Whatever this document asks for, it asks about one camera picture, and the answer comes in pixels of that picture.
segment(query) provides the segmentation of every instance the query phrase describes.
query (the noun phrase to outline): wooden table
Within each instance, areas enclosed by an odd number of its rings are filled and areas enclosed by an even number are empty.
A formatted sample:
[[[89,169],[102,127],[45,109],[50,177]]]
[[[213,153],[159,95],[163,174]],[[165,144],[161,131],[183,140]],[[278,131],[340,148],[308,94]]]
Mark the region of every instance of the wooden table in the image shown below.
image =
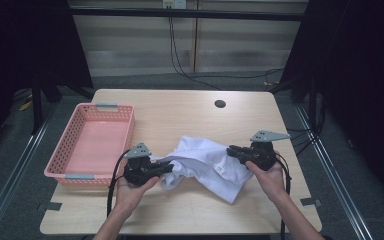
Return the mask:
[[[215,106],[216,100],[226,103]],[[258,130],[287,133],[274,97],[262,92],[184,90],[98,90],[95,103],[117,102],[135,108],[132,145],[145,142],[156,156],[172,152],[183,135],[203,137],[224,145],[249,146]],[[287,160],[292,180],[291,197],[317,230],[322,225],[290,140],[275,141]],[[86,189],[57,185],[51,202],[59,211],[47,211],[44,234],[94,234],[106,218],[106,188]],[[126,221],[123,234],[273,234],[280,232],[280,215],[255,177],[231,205],[194,178],[167,191],[159,184],[149,190]]]

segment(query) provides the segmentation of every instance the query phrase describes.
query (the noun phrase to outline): basket handle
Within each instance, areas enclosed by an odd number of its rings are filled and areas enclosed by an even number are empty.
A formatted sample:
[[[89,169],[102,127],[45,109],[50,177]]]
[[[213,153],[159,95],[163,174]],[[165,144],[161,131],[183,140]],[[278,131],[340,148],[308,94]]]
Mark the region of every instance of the basket handle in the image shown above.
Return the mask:
[[[101,107],[101,108],[117,108],[118,105],[117,103],[112,103],[112,102],[100,102],[95,104],[96,107]]]
[[[91,174],[66,174],[65,179],[71,180],[95,180],[95,176]]]

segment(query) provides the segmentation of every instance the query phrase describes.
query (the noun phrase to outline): pink plastic basket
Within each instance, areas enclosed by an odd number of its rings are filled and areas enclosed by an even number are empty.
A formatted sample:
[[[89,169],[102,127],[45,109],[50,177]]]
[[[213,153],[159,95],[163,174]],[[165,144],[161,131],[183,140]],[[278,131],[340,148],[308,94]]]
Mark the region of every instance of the pink plastic basket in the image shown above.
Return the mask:
[[[131,144],[132,106],[77,105],[45,169],[64,185],[108,186],[118,158]]]

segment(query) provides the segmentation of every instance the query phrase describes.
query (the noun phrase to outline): metal rail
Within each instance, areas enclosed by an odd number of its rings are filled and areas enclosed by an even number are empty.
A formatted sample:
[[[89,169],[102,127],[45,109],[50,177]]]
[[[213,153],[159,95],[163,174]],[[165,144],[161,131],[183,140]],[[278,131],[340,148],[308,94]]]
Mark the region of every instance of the metal rail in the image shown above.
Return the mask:
[[[51,105],[51,109],[49,111],[49,114],[45,118],[45,121],[43,122],[42,126],[39,128],[36,134],[32,135],[27,143],[26,148],[24,149],[23,153],[21,154],[20,158],[18,159],[18,162],[12,171],[11,175],[9,176],[7,182],[5,183],[5,186],[3,187],[2,191],[0,192],[0,221],[2,217],[5,214],[5,211],[7,210],[12,197],[14,196],[15,191],[17,190],[17,187],[21,181],[21,178],[23,177],[24,173],[27,170],[27,167],[36,152],[37,147],[39,146],[39,143],[41,142],[46,129],[48,127],[48,122],[51,116],[54,113],[56,104]]]
[[[241,12],[160,8],[102,8],[102,7],[11,7],[15,13],[85,15],[85,16],[132,16],[132,17],[173,17],[212,18],[270,21],[303,21],[307,16],[301,13]]]
[[[304,107],[302,107],[301,105],[296,105],[296,109],[305,129],[310,129],[311,127],[309,123],[309,118]],[[316,137],[316,135],[311,130],[309,130],[307,133],[308,137],[314,140],[314,150],[319,156],[320,162],[324,170],[326,171],[326,174],[330,182],[332,183],[333,189],[335,190],[336,195],[338,196],[338,199],[341,202],[342,207],[344,208],[345,213],[347,214],[348,219],[350,220],[351,225],[354,228],[358,238],[361,240],[373,240],[369,228],[367,227],[360,211],[358,210],[357,206],[349,195],[344,183],[342,182],[341,177],[339,176],[339,173],[336,171],[335,165],[330,159],[329,154],[323,146],[322,141],[320,140],[320,138]]]

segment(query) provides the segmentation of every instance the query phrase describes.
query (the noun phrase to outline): black cable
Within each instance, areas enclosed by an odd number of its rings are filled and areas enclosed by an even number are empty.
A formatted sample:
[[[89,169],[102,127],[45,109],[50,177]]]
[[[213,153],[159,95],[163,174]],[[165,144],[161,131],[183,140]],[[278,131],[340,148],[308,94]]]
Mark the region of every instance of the black cable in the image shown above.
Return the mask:
[[[319,137],[316,136],[313,139],[311,139],[310,141],[308,141],[308,143],[303,148],[301,148],[301,150],[299,150],[295,155],[298,157],[298,155],[300,155],[308,146],[310,146],[310,144],[314,143],[318,138]]]
[[[285,186],[285,190],[286,190],[286,193],[289,195],[291,193],[291,175],[289,174],[289,166],[288,166],[288,163],[286,162],[285,158],[282,157],[282,155],[276,153],[277,156],[279,156],[283,162],[285,164],[283,164],[282,161],[280,161],[279,159],[276,158],[276,161],[280,164],[280,166],[282,167],[283,171],[285,172],[285,179],[286,179],[286,186]],[[283,221],[283,219],[281,220],[280,222],[280,239],[281,240],[284,240],[285,239],[285,222]]]
[[[207,85],[209,87],[212,87],[214,89],[217,89],[217,90],[221,90],[220,88],[214,86],[214,85],[211,85],[209,83],[206,83],[206,82],[202,82],[202,81],[198,81],[190,76],[188,76],[185,71],[183,71],[183,68],[182,68],[182,65],[180,64],[180,60],[179,60],[179,55],[177,54],[177,47],[176,47],[176,40],[175,40],[175,37],[174,37],[174,27],[173,27],[173,19],[172,18],[169,18],[168,19],[169,21],[169,25],[170,25],[170,56],[171,56],[171,63],[173,64],[173,68],[174,70],[181,76],[183,77],[186,77],[188,78],[189,80],[191,81],[194,81],[194,82],[197,82],[197,83],[201,83],[201,84],[204,84],[204,85]],[[179,68],[180,68],[180,71],[177,69],[176,67],[176,64],[174,63],[174,59],[173,59],[173,46],[174,46],[174,53],[175,53],[175,56],[176,56],[176,59],[177,59],[177,63],[179,65]]]
[[[305,139],[304,141],[301,141],[300,143],[296,143],[296,144],[292,145],[292,147],[296,148],[296,147],[301,146],[303,144],[306,144],[308,142],[311,142],[311,139]]]
[[[128,152],[129,150],[125,151],[121,156],[120,158],[117,160],[117,163],[115,164],[115,168],[114,168],[114,172],[113,172],[113,175],[112,175],[112,178],[111,178],[111,183],[110,183],[110,186],[108,186],[108,199],[107,199],[107,217],[108,215],[110,215],[110,212],[111,212],[111,208],[112,208],[112,198],[113,198],[113,195],[114,195],[114,188],[115,188],[115,185],[117,184],[117,180],[120,179],[121,177],[123,176],[120,176],[118,178],[116,178],[116,175],[117,175],[117,170],[120,166],[120,163],[121,163],[121,160],[123,160],[124,158],[124,155],[126,155],[126,153]]]
[[[205,84],[209,87],[212,87],[212,88],[215,88],[217,90],[221,90],[220,88],[212,85],[212,84],[209,84],[209,83],[206,83],[206,82],[203,82],[203,81],[198,81],[196,80],[196,78],[238,78],[238,79],[252,79],[252,78],[259,78],[259,77],[265,77],[266,78],[266,82],[268,82],[268,79],[267,79],[267,76],[270,75],[270,74],[273,74],[275,72],[278,72],[278,71],[281,71],[283,70],[284,68],[275,68],[275,69],[270,69],[270,70],[267,70],[266,72],[264,72],[263,74],[259,74],[259,75],[254,75],[254,76],[228,76],[228,75],[209,75],[209,76],[190,76],[188,74],[186,74],[186,72],[183,70],[182,68],[182,65],[180,64],[180,60],[179,60],[179,55],[177,54],[177,46],[176,46],[176,40],[175,40],[175,37],[174,37],[174,25],[173,25],[173,19],[170,17],[169,18],[169,25],[170,25],[170,56],[171,56],[171,63],[173,65],[173,68],[174,70],[181,76],[183,77],[186,77],[188,78],[189,80],[191,81],[194,81],[194,82],[198,82],[198,83],[201,83],[201,84]],[[176,56],[176,60],[177,60],[177,65],[180,69],[180,71],[177,69],[176,67],[176,64],[174,63],[174,58],[173,58],[173,48],[174,48],[174,54]]]
[[[302,133],[296,135],[295,137],[292,137],[292,138],[291,138],[291,141],[293,141],[293,140],[295,140],[295,139],[298,139],[299,137],[301,137],[301,136],[304,135],[305,133],[306,133],[306,132],[302,132]]]
[[[212,78],[212,77],[217,77],[217,78],[259,78],[259,77],[266,77],[270,74],[273,74],[275,72],[278,72],[280,70],[283,70],[284,68],[274,68],[274,69],[269,69],[267,71],[265,71],[263,74],[259,74],[259,75],[254,75],[254,76],[228,76],[228,75],[209,75],[209,76],[191,76],[192,78]]]
[[[304,128],[304,129],[286,128],[286,130],[291,132],[306,132],[306,131],[309,131],[310,129],[309,128]]]

